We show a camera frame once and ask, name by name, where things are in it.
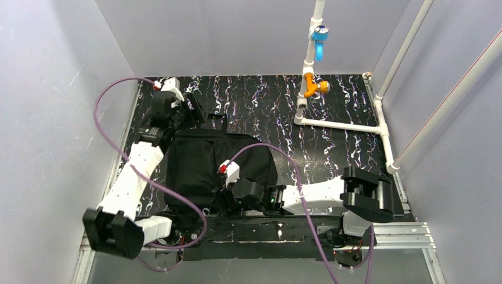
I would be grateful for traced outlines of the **black student backpack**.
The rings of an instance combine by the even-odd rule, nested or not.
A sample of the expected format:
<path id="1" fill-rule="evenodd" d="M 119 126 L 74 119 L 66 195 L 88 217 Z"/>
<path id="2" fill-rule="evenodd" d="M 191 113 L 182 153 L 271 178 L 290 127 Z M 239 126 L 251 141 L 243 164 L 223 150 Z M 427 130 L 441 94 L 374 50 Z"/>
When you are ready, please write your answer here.
<path id="1" fill-rule="evenodd" d="M 211 207 L 212 190 L 223 185 L 218 167 L 225 161 L 240 166 L 240 177 L 260 185 L 275 186 L 278 174 L 269 148 L 247 134 L 221 129 L 178 131 L 167 152 L 166 187 L 200 208 Z"/>

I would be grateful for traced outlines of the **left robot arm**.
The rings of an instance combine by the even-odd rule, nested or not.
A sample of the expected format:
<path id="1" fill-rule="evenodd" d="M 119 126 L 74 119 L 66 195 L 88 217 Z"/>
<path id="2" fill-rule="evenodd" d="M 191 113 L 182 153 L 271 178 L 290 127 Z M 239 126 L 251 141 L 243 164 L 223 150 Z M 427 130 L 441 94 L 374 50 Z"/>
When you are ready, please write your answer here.
<path id="1" fill-rule="evenodd" d="M 136 207 L 175 133 L 203 122 L 204 113 L 194 94 L 155 92 L 152 111 L 139 128 L 128 162 L 97 208 L 83 214 L 91 249 L 134 259 L 143 246 L 170 236 L 170 218 L 154 215 L 136 220 Z"/>

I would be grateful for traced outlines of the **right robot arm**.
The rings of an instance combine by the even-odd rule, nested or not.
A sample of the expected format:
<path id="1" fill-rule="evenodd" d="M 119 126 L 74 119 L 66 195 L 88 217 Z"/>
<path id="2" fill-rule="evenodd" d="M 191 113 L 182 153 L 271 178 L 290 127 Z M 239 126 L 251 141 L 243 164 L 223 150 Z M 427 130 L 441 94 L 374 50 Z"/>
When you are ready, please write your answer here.
<path id="1" fill-rule="evenodd" d="M 263 215 L 327 214 L 329 208 L 345 208 L 341 231 L 362 237 L 373 223 L 394 220 L 392 181 L 384 175 L 346 167 L 339 177 L 303 185 L 264 186 L 239 177 L 238 166 L 223 174 L 223 185 L 213 190 L 212 205 L 221 215 L 258 211 Z"/>

